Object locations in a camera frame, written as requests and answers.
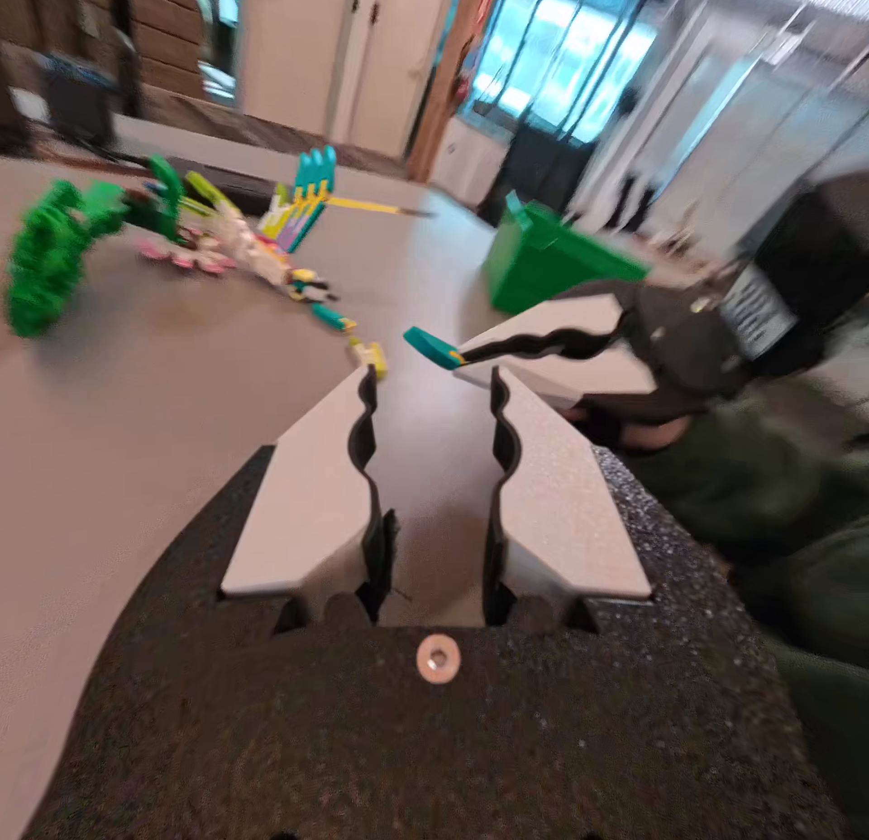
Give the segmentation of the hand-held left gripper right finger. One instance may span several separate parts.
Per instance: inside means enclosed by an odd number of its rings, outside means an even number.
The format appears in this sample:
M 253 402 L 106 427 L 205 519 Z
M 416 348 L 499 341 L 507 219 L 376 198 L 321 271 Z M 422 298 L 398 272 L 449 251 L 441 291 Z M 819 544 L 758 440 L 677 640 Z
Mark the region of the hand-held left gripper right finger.
M 592 624 L 586 601 L 648 605 L 640 562 L 592 445 L 508 369 L 494 368 L 494 487 L 484 556 L 484 621 L 542 599 L 556 624 Z

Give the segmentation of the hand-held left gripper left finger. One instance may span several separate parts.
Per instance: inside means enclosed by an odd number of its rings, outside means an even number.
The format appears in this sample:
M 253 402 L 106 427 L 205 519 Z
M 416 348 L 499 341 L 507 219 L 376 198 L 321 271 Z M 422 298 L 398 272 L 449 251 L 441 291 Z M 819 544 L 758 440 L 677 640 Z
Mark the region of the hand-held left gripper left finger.
M 314 621 L 333 595 L 351 594 L 378 620 L 392 587 L 395 518 L 367 472 L 376 408 L 375 369 L 359 368 L 279 437 L 222 596 L 285 595 Z

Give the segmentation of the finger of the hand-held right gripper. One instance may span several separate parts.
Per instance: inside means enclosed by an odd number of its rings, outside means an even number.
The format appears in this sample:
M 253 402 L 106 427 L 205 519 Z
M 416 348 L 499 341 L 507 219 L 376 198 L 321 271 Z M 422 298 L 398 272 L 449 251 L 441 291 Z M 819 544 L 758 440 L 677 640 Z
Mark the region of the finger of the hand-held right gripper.
M 509 371 L 547 404 L 567 409 L 586 395 L 641 395 L 656 391 L 653 373 L 625 346 L 614 346 L 588 360 L 549 354 L 538 358 L 499 356 L 464 365 L 456 378 L 488 388 L 492 372 Z
M 621 332 L 625 310 L 605 293 L 541 302 L 461 346 L 468 364 L 568 365 L 595 359 L 635 364 Z

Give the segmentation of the teal yellow lego piece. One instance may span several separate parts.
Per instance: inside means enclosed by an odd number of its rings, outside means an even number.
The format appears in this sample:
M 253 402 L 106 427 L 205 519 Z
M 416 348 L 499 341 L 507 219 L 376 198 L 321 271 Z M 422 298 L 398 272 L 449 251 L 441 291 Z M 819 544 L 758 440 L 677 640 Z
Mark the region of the teal yellow lego piece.
M 404 341 L 431 363 L 445 370 L 456 370 L 466 364 L 456 346 L 412 326 L 403 333 Z

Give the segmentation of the person's right forearm green sleeve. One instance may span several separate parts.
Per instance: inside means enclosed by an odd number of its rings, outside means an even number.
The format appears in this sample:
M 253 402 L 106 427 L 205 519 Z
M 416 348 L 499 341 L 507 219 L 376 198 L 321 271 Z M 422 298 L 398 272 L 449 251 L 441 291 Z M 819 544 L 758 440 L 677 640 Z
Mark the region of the person's right forearm green sleeve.
M 789 555 L 868 514 L 866 450 L 819 453 L 749 405 L 692 418 L 666 450 L 618 454 L 687 531 L 728 562 Z

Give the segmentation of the small teal lego piece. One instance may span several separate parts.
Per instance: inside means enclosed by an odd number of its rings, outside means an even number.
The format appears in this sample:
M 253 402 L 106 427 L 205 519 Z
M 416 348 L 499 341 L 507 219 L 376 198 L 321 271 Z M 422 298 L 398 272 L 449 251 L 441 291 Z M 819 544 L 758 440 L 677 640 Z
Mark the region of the small teal lego piece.
M 324 302 L 311 302 L 311 313 L 322 323 L 326 324 L 330 329 L 339 331 L 345 335 L 351 335 L 356 323 L 349 317 L 333 309 Z

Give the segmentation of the black white lego piece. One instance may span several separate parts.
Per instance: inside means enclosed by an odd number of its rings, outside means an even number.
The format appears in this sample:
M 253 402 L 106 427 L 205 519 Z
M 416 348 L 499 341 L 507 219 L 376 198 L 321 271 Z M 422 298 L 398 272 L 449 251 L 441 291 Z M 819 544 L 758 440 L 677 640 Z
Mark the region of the black white lego piece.
M 337 302 L 329 283 L 311 269 L 291 268 L 286 282 L 288 295 L 296 302 Z

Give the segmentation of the white lego model body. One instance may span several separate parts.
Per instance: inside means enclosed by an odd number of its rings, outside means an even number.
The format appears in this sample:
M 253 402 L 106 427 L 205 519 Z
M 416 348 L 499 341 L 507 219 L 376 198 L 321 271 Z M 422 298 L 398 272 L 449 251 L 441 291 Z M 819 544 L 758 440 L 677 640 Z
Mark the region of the white lego model body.
M 182 220 L 190 226 L 196 243 L 194 257 L 204 271 L 221 274 L 238 269 L 279 290 L 290 285 L 288 255 L 253 229 L 241 214 L 186 211 Z

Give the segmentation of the pink lego flowers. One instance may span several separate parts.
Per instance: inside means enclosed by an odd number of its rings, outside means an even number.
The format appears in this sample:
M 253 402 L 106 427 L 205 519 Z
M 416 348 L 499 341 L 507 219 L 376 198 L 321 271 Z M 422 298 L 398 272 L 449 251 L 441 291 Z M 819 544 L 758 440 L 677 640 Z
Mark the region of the pink lego flowers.
M 221 276 L 235 268 L 235 261 L 224 253 L 219 240 L 206 234 L 194 235 L 183 245 L 165 239 L 145 238 L 137 248 L 145 259 L 171 264 L 184 271 L 198 270 Z

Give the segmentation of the teal yellow lego feather fan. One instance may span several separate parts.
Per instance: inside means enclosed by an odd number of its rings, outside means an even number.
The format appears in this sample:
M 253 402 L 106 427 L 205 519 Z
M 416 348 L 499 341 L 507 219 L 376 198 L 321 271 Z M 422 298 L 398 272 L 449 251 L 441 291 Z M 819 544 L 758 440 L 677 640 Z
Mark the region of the teal yellow lego feather fan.
M 331 145 L 302 153 L 291 188 L 278 182 L 268 209 L 259 222 L 259 232 L 292 254 L 323 212 L 334 192 L 337 166 Z

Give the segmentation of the dark green lego plant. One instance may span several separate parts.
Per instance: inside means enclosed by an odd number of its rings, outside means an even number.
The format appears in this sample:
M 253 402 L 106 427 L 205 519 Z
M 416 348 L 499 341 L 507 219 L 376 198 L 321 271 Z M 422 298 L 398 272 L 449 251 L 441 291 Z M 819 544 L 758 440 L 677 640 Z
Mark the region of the dark green lego plant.
M 124 221 L 181 245 L 181 201 L 186 197 L 181 177 L 173 166 L 157 154 L 148 157 L 148 170 L 157 188 L 126 189 Z

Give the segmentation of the person's right hand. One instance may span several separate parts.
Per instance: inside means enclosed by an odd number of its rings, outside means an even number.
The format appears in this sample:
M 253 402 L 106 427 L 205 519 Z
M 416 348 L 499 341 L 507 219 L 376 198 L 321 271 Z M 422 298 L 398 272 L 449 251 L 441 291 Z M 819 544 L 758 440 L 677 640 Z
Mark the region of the person's right hand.
M 637 455 L 663 451 L 678 442 L 690 429 L 692 417 L 684 416 L 668 422 L 650 424 L 625 422 L 622 425 L 618 445 L 627 452 Z

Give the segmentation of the green plastic bin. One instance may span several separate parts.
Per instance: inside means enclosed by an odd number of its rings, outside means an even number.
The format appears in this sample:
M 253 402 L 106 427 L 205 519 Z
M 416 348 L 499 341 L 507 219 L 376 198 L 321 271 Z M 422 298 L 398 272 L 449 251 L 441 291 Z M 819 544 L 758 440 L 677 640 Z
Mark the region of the green plastic bin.
M 516 315 L 578 284 L 642 280 L 650 266 L 510 192 L 482 270 L 491 307 Z

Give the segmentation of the yellow tape strip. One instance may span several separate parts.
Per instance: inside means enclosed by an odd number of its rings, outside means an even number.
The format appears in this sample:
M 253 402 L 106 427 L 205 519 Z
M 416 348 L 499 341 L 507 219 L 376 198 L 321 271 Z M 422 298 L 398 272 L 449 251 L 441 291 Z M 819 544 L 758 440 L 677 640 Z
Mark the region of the yellow tape strip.
M 431 211 L 405 208 L 394 204 L 383 204 L 374 201 L 353 200 L 345 197 L 330 196 L 326 199 L 325 203 L 331 207 L 340 209 L 373 212 L 393 216 L 407 216 L 416 218 L 429 218 L 435 216 L 435 213 Z

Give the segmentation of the glass door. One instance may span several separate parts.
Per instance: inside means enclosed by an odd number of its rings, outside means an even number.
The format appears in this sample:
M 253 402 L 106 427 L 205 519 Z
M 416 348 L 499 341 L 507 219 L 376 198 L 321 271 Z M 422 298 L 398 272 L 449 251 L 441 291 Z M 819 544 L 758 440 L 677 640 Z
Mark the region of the glass door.
M 661 0 L 494 0 L 460 116 L 491 135 L 531 125 L 602 134 L 658 33 Z

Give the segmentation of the person's green jacket torso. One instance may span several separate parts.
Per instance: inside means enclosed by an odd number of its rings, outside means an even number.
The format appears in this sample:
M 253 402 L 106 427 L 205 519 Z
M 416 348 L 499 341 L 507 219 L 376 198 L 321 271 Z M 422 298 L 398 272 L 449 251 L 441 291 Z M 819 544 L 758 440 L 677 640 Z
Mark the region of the person's green jacket torso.
M 820 773 L 868 836 L 867 518 L 789 555 L 728 563 L 788 687 Z

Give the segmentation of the white cabinet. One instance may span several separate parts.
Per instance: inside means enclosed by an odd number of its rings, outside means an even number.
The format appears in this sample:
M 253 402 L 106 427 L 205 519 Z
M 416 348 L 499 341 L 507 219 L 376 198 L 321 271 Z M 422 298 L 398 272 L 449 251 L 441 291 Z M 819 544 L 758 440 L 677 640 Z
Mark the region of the white cabinet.
M 241 0 L 236 104 L 257 119 L 405 156 L 449 0 Z

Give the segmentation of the stack of cardboard boxes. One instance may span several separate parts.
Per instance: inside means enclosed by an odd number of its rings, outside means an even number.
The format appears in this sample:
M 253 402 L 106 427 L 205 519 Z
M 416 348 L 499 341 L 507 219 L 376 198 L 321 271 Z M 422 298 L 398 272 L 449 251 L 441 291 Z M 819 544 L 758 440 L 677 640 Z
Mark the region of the stack of cardboard boxes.
M 133 41 L 146 85 L 203 100 L 203 27 L 196 0 L 129 0 Z

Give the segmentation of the wooden post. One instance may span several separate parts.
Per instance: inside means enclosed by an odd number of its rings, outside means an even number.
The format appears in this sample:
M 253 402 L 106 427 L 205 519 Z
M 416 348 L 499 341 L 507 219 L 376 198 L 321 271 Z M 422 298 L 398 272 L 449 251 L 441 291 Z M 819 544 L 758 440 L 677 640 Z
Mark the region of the wooden post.
M 412 182 L 429 182 L 441 141 L 456 108 L 462 64 L 480 39 L 492 3 L 493 0 L 458 0 L 407 159 L 407 175 Z

